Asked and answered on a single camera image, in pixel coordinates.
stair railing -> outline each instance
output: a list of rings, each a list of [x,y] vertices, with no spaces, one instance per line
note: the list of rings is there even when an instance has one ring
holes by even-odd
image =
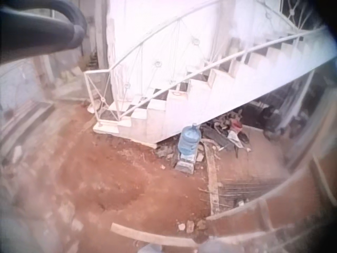
[[[163,94],[164,92],[170,90],[170,89],[173,89],[173,88],[176,88],[178,89],[179,87],[179,84],[200,74],[200,73],[203,73],[204,71],[207,71],[207,70],[210,70],[216,66],[219,66],[220,64],[222,63],[225,63],[227,61],[231,61],[239,56],[242,56],[244,54],[247,54],[249,52],[253,52],[255,50],[259,50],[259,49],[262,49],[262,48],[265,48],[265,47],[268,47],[270,45],[273,45],[273,44],[277,44],[277,43],[280,43],[280,42],[284,42],[284,41],[287,41],[287,40],[293,40],[293,39],[296,39],[296,45],[300,39],[300,37],[303,37],[303,36],[307,36],[307,35],[311,35],[311,34],[314,34],[314,33],[318,33],[320,31],[322,31],[323,29],[325,28],[320,28],[320,29],[317,29],[315,31],[306,31],[306,32],[300,32],[300,33],[296,33],[294,35],[290,35],[290,36],[286,36],[286,37],[283,37],[283,38],[279,38],[277,40],[273,40],[273,41],[269,41],[267,43],[263,43],[263,44],[260,44],[260,45],[257,45],[257,46],[253,46],[253,47],[250,47],[250,48],[247,48],[245,49],[244,51],[240,51],[238,53],[235,53],[235,54],[232,54],[230,56],[226,56],[214,63],[210,63],[205,57],[204,57],[204,54],[199,46],[200,44],[200,40],[198,37],[196,36],[193,36],[193,34],[188,31],[188,27],[186,26],[186,24],[184,23],[184,20],[183,18],[184,17],[187,17],[189,16],[190,14],[192,13],[195,13],[199,10],[202,10],[202,9],[205,9],[209,6],[213,6],[214,4],[218,4],[220,3],[222,0],[213,0],[213,1],[210,1],[210,2],[207,2],[207,3],[204,3],[198,7],[195,7],[185,13],[183,13],[182,15],[179,15],[167,22],[164,22],[163,24],[161,24],[160,26],[158,26],[156,29],[152,30],[151,32],[147,33],[145,35],[145,37],[139,42],[137,43],[135,46],[133,46],[130,50],[127,51],[127,53],[125,53],[113,66],[111,66],[109,69],[107,70],[92,70],[92,71],[86,71],[84,72],[84,76],[85,76],[85,83],[86,83],[86,86],[87,86],[87,89],[88,89],[88,93],[89,93],[89,97],[90,97],[90,101],[92,104],[95,104],[94,100],[96,98],[96,96],[99,98],[100,102],[101,102],[101,106],[99,109],[97,109],[95,106],[94,106],[94,112],[95,112],[95,116],[96,116],[96,119],[99,123],[111,123],[112,121],[120,121],[123,117],[127,116],[127,115],[130,115],[130,113],[132,113],[135,109],[141,107],[142,105],[144,105],[145,103],[149,102],[151,99],[154,99],[158,96],[160,96],[161,94]],[[278,13],[276,11],[273,11],[278,17],[282,18],[282,20],[287,20],[284,15],[282,15],[281,13]],[[151,38],[153,37],[154,35],[158,34],[160,31],[163,31],[165,30],[167,27],[173,27],[172,29],[172,37],[174,38],[173,40],[173,60],[170,62],[170,64],[173,66],[173,73],[172,73],[172,76],[171,76],[171,79],[170,79],[170,82],[169,84],[167,85],[166,88],[164,89],[161,89],[157,92],[155,92],[154,94],[151,94],[149,96],[145,96],[143,94],[143,48],[144,48],[144,44]],[[289,27],[290,27],[290,30],[296,32],[298,31],[295,30],[295,27],[294,25],[291,23],[289,24]],[[201,55],[201,58],[203,58],[203,61],[205,64],[207,64],[207,66],[203,65],[204,67],[201,67],[200,69],[197,69],[195,71],[193,71],[193,73],[191,74],[188,74],[188,75],[184,75],[183,77],[179,77],[176,73],[176,64],[178,62],[177,60],[177,53],[175,52],[175,47],[177,47],[177,42],[179,40],[179,34],[181,34],[180,30],[185,28],[187,30],[187,32],[190,33],[190,36],[191,36],[191,43],[187,46],[186,50],[188,49],[189,46],[192,46],[194,48],[197,49],[197,51],[200,53]],[[134,63],[133,63],[133,66],[131,68],[131,72],[133,71],[133,68],[135,66],[135,63],[138,62],[138,69],[140,70],[140,87],[141,87],[141,99],[139,101],[138,104],[134,105],[134,106],[131,106],[127,109],[123,108],[124,106],[124,101],[125,101],[125,96],[126,96],[126,93],[128,92],[128,90],[130,89],[130,82],[128,80],[123,80],[121,83],[124,83],[124,87],[118,87],[117,83],[117,79],[120,78],[119,75],[117,74],[118,72],[118,68],[120,66],[120,64],[125,60],[127,59],[128,57],[134,57]],[[150,76],[149,80],[150,80],[150,83],[154,80],[154,77],[155,75],[157,74],[158,70],[161,68],[163,62],[161,61],[155,61],[154,64],[153,64],[153,72],[151,73],[152,76]],[[106,82],[104,85],[102,85],[102,83],[95,83],[93,81],[93,79],[91,78],[91,75],[95,75],[95,74],[105,74],[107,75],[107,79],[106,79]],[[105,96],[107,94],[107,87],[109,84],[112,84],[111,87],[112,87],[112,93],[113,93],[113,98],[114,98],[114,101],[118,101],[118,97],[117,97],[117,94],[122,94],[122,103],[120,104],[119,102],[116,102],[115,103],[115,110],[110,108],[111,105],[109,105],[105,99]],[[103,113],[109,111],[110,114],[107,118],[105,117],[102,117]]]

white metal railing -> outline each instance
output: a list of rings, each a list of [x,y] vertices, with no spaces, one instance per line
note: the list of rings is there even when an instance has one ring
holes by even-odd
[[[305,32],[300,31],[297,27],[294,26],[293,23],[289,22],[289,20],[282,13],[278,13],[275,10],[272,10],[271,8],[269,8],[265,3],[257,1],[259,4],[262,4],[265,8],[267,8],[269,11],[272,11],[272,13],[276,14],[278,16],[278,18],[280,18],[281,20],[285,21],[287,23],[287,25],[289,26],[289,28],[290,28],[290,30],[289,30],[290,34],[292,34],[292,33],[295,33],[295,34],[294,35],[290,35],[290,36],[286,36],[286,37],[283,37],[283,38],[279,38],[279,39],[276,39],[276,40],[273,40],[273,41],[269,41],[267,43],[263,43],[263,44],[260,44],[260,45],[257,45],[257,46],[246,48],[243,51],[240,51],[238,53],[235,53],[235,54],[232,54],[230,56],[224,57],[224,58],[222,58],[222,59],[220,59],[220,60],[218,60],[218,61],[216,61],[214,63],[211,63],[207,59],[205,59],[205,57],[203,55],[203,52],[202,52],[201,48],[199,47],[200,40],[197,37],[194,37],[194,36],[191,35],[191,38],[192,38],[191,45],[192,46],[196,46],[197,48],[199,48],[199,50],[201,52],[201,55],[204,58],[204,62],[208,63],[208,65],[205,66],[205,67],[202,67],[202,68],[200,68],[200,69],[198,69],[196,71],[194,71],[193,73],[191,73],[189,75],[185,75],[185,76],[179,78],[178,81],[176,81],[175,78],[177,76],[175,76],[175,71],[176,71],[175,63],[177,62],[177,57],[176,57],[176,55],[174,55],[174,60],[173,60],[173,63],[172,63],[172,65],[174,66],[173,67],[173,75],[172,75],[172,78],[171,78],[168,86],[165,87],[164,89],[159,90],[158,92],[156,92],[156,93],[154,93],[154,94],[152,94],[150,96],[144,97],[143,96],[143,89],[142,89],[143,88],[142,87],[143,86],[143,71],[142,71],[142,69],[143,69],[143,46],[144,46],[144,43],[146,41],[148,41],[154,35],[158,34],[159,32],[165,30],[167,27],[170,27],[172,25],[175,25],[175,27],[173,29],[173,34],[176,33],[175,29],[178,29],[178,33],[177,34],[179,35],[179,29],[181,29],[181,27],[183,27],[183,26],[186,26],[186,24],[183,21],[183,18],[189,16],[192,13],[195,13],[197,11],[205,9],[205,8],[207,8],[209,6],[213,6],[214,4],[218,4],[220,2],[222,2],[222,0],[213,0],[213,1],[207,2],[205,4],[202,4],[202,5],[198,6],[198,7],[195,7],[193,9],[191,9],[191,10],[183,13],[182,15],[179,15],[179,16],[177,16],[177,17],[175,17],[175,18],[173,18],[173,19],[171,19],[169,21],[164,22],[163,24],[161,24],[160,26],[158,26],[156,29],[154,29],[151,32],[147,33],[145,35],[145,37],[139,43],[137,43],[130,50],[128,50],[109,69],[107,69],[107,70],[91,70],[91,71],[86,71],[84,73],[84,75],[85,75],[85,82],[86,82],[86,85],[87,85],[87,89],[88,89],[88,92],[89,92],[91,103],[94,104],[94,99],[95,99],[95,97],[93,95],[93,92],[92,92],[92,88],[94,89],[96,95],[98,95],[98,97],[100,98],[100,102],[101,102],[101,108],[99,110],[96,110],[96,108],[94,106],[95,116],[96,116],[97,121],[99,123],[104,123],[104,122],[109,123],[111,121],[120,121],[123,117],[125,117],[129,113],[133,112],[135,109],[141,107],[145,103],[149,102],[151,99],[158,97],[159,95],[163,94],[164,92],[166,92],[169,89],[178,87],[180,83],[182,83],[182,82],[184,82],[184,81],[186,81],[186,80],[188,80],[188,79],[190,79],[190,78],[192,78],[192,77],[194,77],[194,76],[196,76],[196,75],[198,75],[200,73],[203,73],[204,71],[210,70],[210,69],[212,69],[212,68],[214,68],[216,66],[219,66],[222,63],[234,60],[234,59],[236,59],[239,56],[243,56],[243,58],[244,58],[244,56],[247,55],[247,53],[250,53],[250,52],[253,52],[253,51],[265,48],[265,47],[268,47],[268,46],[273,45],[273,44],[284,42],[284,41],[287,41],[287,40],[294,40],[294,39],[296,39],[295,43],[297,45],[300,37],[307,36],[307,35],[310,35],[310,34],[313,34],[313,33],[317,33],[317,32],[319,32],[319,31],[321,31],[321,30],[324,29],[324,28],[320,28],[320,29],[317,29],[315,31],[305,31]],[[176,40],[173,41],[173,45],[177,47],[177,40],[179,39],[179,37],[177,37],[175,39]],[[123,107],[124,101],[125,101],[125,95],[126,95],[128,89],[130,88],[130,84],[129,83],[125,83],[125,87],[123,87],[123,89],[124,89],[124,96],[123,96],[123,99],[122,99],[121,104],[120,104],[120,103],[117,102],[117,101],[120,101],[120,100],[116,96],[116,93],[118,93],[119,90],[118,90],[117,85],[112,82],[112,77],[116,78],[116,75],[115,75],[116,68],[125,59],[127,59],[128,56],[130,56],[132,53],[136,53],[134,64],[136,63],[137,58],[138,57],[140,58],[140,60],[139,60],[140,61],[139,65],[140,65],[140,70],[141,70],[140,86],[141,86],[141,92],[142,92],[142,94],[141,94],[141,99],[140,99],[140,101],[139,101],[138,104],[132,106],[131,108],[128,108],[127,110],[124,110],[124,109],[122,110],[122,107]],[[161,67],[161,64],[162,64],[162,62],[160,62],[160,61],[156,61],[154,63],[155,70],[152,73],[153,76],[152,76],[150,82],[153,80],[153,77],[155,76],[157,69],[159,69]],[[102,86],[102,84],[101,84],[101,90],[99,90],[97,88],[98,85],[96,85],[95,82],[91,78],[91,75],[95,75],[95,74],[107,74],[108,75],[105,85]],[[110,82],[112,82],[112,90],[113,90],[112,93],[113,93],[114,101],[116,101],[116,103],[115,103],[116,109],[115,110],[113,110],[112,108],[110,108],[111,105],[107,103],[106,98],[105,98],[106,94],[107,94],[107,87],[108,87],[108,85],[109,85]]]

